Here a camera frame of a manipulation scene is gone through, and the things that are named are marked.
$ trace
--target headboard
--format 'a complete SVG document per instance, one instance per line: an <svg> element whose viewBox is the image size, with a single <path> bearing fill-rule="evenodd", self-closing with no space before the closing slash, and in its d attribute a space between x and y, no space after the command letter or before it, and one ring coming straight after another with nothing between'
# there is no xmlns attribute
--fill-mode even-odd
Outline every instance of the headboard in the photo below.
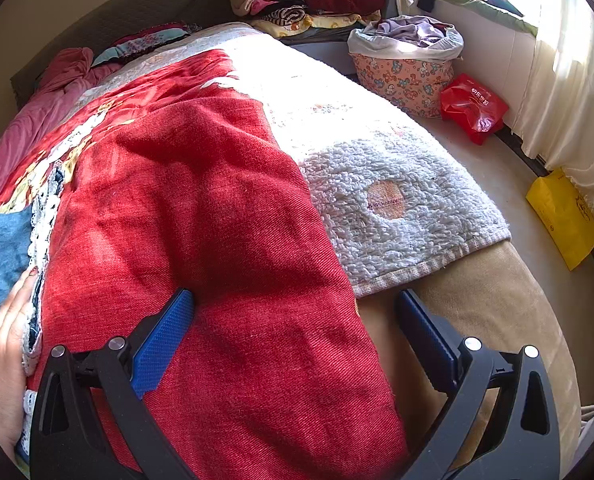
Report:
<svg viewBox="0 0 594 480"><path fill-rule="evenodd" d="M37 78L63 48L88 46L96 56L118 38L154 25L183 20L205 28L237 19L229 0L109 0L73 23L10 78L17 106L30 99Z"/></svg>

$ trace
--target white curtain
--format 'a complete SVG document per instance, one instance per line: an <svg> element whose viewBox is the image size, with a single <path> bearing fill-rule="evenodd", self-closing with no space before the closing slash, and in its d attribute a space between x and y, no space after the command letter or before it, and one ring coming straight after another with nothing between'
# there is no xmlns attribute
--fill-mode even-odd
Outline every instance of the white curtain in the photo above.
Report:
<svg viewBox="0 0 594 480"><path fill-rule="evenodd" d="M594 13L585 0L543 0L512 129L526 155L563 168L594 213Z"/></svg>

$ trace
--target human hand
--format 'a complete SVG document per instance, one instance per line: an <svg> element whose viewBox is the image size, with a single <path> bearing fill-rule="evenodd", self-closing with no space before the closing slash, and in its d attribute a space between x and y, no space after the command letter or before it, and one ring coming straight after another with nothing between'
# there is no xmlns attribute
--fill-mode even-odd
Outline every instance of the human hand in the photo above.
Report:
<svg viewBox="0 0 594 480"><path fill-rule="evenodd" d="M15 444L24 418L26 374L21 364L22 336L32 309L30 295L37 269L25 271L0 306L0 447L15 462Z"/></svg>

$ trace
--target white fluffy blanket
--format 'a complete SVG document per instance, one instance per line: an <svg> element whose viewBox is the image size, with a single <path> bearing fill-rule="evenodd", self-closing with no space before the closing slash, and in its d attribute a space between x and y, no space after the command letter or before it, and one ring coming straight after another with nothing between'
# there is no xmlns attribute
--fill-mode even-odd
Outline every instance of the white fluffy blanket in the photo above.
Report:
<svg viewBox="0 0 594 480"><path fill-rule="evenodd" d="M243 23L193 34L126 65L76 105L199 52L235 71L209 82L260 100L301 168L357 297L421 278L510 237L470 174L423 127L335 70Z"/></svg>

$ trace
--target baseboard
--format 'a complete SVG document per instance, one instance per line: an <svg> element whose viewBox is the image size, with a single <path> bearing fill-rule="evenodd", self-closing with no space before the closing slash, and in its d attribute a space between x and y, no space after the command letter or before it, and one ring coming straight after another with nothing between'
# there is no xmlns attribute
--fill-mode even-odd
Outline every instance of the baseboard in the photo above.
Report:
<svg viewBox="0 0 594 480"><path fill-rule="evenodd" d="M522 152L522 139L512 132L512 130L504 125L504 127L496 133L496 136L508 146L515 154L525 162L532 172L537 176L547 176L548 171L544 165L544 160L541 157L530 158ZM594 249L592 250L592 257L594 259Z"/></svg>

